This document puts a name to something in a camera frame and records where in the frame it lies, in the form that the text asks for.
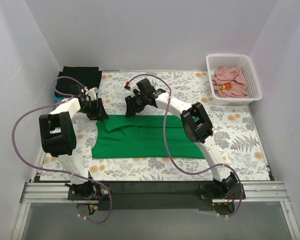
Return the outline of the green t shirt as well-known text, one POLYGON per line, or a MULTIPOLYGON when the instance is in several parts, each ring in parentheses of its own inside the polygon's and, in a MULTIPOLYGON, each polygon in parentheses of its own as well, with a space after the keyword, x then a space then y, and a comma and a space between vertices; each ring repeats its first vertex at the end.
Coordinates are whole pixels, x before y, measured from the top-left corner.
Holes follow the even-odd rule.
MULTIPOLYGON (((94 159, 167 158, 163 115, 110 115, 96 122, 97 139, 91 150, 94 159)), ((199 148, 185 135, 181 120, 167 116, 166 140, 173 158, 204 159, 199 148)))

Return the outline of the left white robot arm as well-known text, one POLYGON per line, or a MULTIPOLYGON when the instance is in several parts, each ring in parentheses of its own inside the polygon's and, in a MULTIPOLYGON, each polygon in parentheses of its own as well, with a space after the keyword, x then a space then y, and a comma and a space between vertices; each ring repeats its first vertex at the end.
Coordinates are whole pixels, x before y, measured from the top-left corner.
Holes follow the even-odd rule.
POLYGON ((68 187, 72 193, 91 200, 96 196, 97 190, 90 181, 89 171, 83 167, 82 161, 75 156, 77 138, 74 129, 74 116, 77 113, 86 114, 93 120, 108 119, 102 99, 98 97, 98 88, 70 87, 73 98, 64 99, 55 110, 39 117, 39 130, 42 149, 45 153, 56 158, 63 169, 70 172, 68 187))

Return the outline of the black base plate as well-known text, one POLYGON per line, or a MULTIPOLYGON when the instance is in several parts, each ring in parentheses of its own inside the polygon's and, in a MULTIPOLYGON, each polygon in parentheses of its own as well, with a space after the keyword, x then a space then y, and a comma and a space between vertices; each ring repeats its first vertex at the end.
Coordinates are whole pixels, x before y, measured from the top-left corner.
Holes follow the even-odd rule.
POLYGON ((104 181, 93 183, 96 193, 92 198, 74 194, 68 187, 69 201, 96 203, 98 210, 213 210, 213 201, 229 202, 245 199, 243 187, 235 188, 234 195, 221 197, 213 181, 104 181))

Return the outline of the aluminium frame rail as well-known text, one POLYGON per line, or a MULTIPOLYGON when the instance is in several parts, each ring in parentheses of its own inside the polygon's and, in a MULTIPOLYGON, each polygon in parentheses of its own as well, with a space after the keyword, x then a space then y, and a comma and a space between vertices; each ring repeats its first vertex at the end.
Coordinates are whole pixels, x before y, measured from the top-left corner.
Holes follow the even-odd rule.
POLYGON ((242 181, 235 198, 212 181, 106 181, 94 215, 65 182, 26 183, 15 240, 299 240, 282 181, 242 181))

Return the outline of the pink t shirt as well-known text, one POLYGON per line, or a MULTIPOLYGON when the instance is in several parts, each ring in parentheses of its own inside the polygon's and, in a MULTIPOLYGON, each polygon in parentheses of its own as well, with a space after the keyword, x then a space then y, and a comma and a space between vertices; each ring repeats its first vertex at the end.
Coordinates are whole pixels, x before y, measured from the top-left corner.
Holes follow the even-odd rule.
POLYGON ((250 98, 247 80, 238 66, 218 67, 211 80, 213 90, 220 98, 250 98))

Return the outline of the white plastic basket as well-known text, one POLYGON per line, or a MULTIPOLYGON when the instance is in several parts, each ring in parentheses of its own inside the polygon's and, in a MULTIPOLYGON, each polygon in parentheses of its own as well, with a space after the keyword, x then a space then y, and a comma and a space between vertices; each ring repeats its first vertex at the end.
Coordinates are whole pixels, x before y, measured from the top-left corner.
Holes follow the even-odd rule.
POLYGON ((251 62, 243 54, 209 54, 207 73, 217 105, 248 105, 262 99, 261 87, 251 62))

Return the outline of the floral table mat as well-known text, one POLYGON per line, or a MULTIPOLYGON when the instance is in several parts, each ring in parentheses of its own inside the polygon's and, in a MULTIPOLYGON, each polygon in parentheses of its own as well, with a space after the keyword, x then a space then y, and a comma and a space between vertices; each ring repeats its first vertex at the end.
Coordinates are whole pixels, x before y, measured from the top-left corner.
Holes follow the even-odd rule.
MULTIPOLYGON (((242 181, 268 181, 270 169, 258 132, 246 105, 218 105, 212 95, 207 72, 105 72, 99 94, 108 115, 126 112, 124 89, 148 78, 156 89, 172 92, 172 96, 194 104, 203 104, 213 124, 213 136, 226 165, 232 167, 242 181)), ((97 141, 97 125, 81 113, 74 117, 77 146, 75 156, 98 181, 193 181, 211 180, 208 164, 198 158, 137 157, 94 159, 92 148, 97 141)))

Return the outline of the folded black t shirt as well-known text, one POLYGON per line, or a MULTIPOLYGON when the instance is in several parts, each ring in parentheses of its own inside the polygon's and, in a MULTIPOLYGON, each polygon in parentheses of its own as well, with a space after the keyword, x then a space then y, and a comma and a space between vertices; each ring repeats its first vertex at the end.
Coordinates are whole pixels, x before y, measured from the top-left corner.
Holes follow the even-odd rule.
MULTIPOLYGON (((70 67, 64 66, 63 71, 60 71, 58 77, 71 77, 78 80, 88 89, 99 88, 102 79, 102 71, 98 67, 70 67)), ((67 78, 61 78, 57 81, 56 89, 59 92, 68 94, 70 93, 70 86, 75 85, 73 80, 67 78)))

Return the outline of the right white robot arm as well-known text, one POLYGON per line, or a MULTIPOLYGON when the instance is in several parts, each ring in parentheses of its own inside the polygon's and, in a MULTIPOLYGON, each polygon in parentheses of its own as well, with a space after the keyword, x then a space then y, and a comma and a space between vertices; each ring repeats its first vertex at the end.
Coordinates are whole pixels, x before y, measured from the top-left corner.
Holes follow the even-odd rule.
POLYGON ((234 170, 224 164, 213 137, 213 124, 201 103, 190 104, 181 101, 172 96, 170 87, 168 91, 161 88, 156 89, 147 78, 138 81, 133 86, 131 86, 130 81, 127 81, 124 88, 130 91, 130 95, 125 98, 126 117, 135 116, 143 111, 146 106, 165 110, 163 141, 169 158, 172 158, 172 155, 167 142, 166 123, 168 113, 178 117, 182 122, 186 137, 198 147, 209 165, 208 169, 196 172, 195 175, 211 171, 213 182, 216 185, 216 192, 220 198, 227 199, 235 194, 235 189, 239 183, 238 177, 234 170))

